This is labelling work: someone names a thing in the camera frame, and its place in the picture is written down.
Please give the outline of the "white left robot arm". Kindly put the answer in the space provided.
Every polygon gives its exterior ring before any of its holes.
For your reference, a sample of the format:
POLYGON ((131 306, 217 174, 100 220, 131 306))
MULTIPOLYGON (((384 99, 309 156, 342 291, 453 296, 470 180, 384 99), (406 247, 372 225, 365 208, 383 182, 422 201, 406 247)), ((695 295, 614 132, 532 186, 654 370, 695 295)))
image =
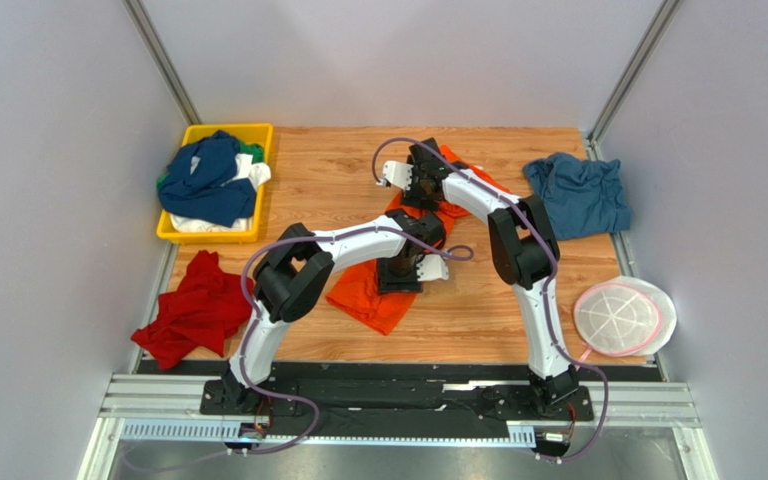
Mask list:
POLYGON ((385 293, 419 292, 424 283, 449 276, 446 263, 456 256, 444 250, 445 239, 436 215, 416 219, 401 209, 338 230, 288 227, 246 264, 251 317, 220 384, 205 389, 202 406, 243 414, 255 409, 289 327, 315 307, 332 274, 370 261, 383 274, 385 293))

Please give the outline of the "orange t-shirt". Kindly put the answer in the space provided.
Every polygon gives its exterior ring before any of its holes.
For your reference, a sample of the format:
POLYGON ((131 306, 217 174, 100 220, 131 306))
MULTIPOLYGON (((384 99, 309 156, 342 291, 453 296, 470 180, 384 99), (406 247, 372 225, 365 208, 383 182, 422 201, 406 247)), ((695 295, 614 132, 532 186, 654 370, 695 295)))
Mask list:
MULTIPOLYGON (((453 163, 462 161, 447 145, 441 145, 439 149, 446 160, 453 163)), ((467 165, 483 181, 506 193, 511 193, 484 170, 469 163, 467 165)), ((426 210, 403 205, 401 198, 402 193, 397 193, 385 207, 385 213, 402 208, 409 216, 417 219, 428 213, 426 210)), ((434 213, 442 221, 447 236, 452 232, 457 219, 470 216, 464 208, 448 202, 443 202, 434 213)), ((370 260, 345 269, 326 295, 326 300, 355 320, 382 335, 388 335, 404 318, 417 296, 416 293, 404 292, 379 294, 377 263, 376 260, 370 260)))

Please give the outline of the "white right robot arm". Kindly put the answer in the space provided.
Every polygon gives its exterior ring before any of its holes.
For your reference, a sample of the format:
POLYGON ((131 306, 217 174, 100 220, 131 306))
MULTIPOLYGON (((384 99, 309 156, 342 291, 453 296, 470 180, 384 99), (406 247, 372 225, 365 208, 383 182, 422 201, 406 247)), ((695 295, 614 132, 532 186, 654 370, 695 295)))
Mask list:
POLYGON ((579 380, 561 334, 555 298, 560 253, 542 201, 509 193, 446 160, 432 140, 412 141, 409 150, 405 193, 460 207, 488 228, 495 271, 512 288, 527 336, 527 404, 540 416, 565 411, 579 380))

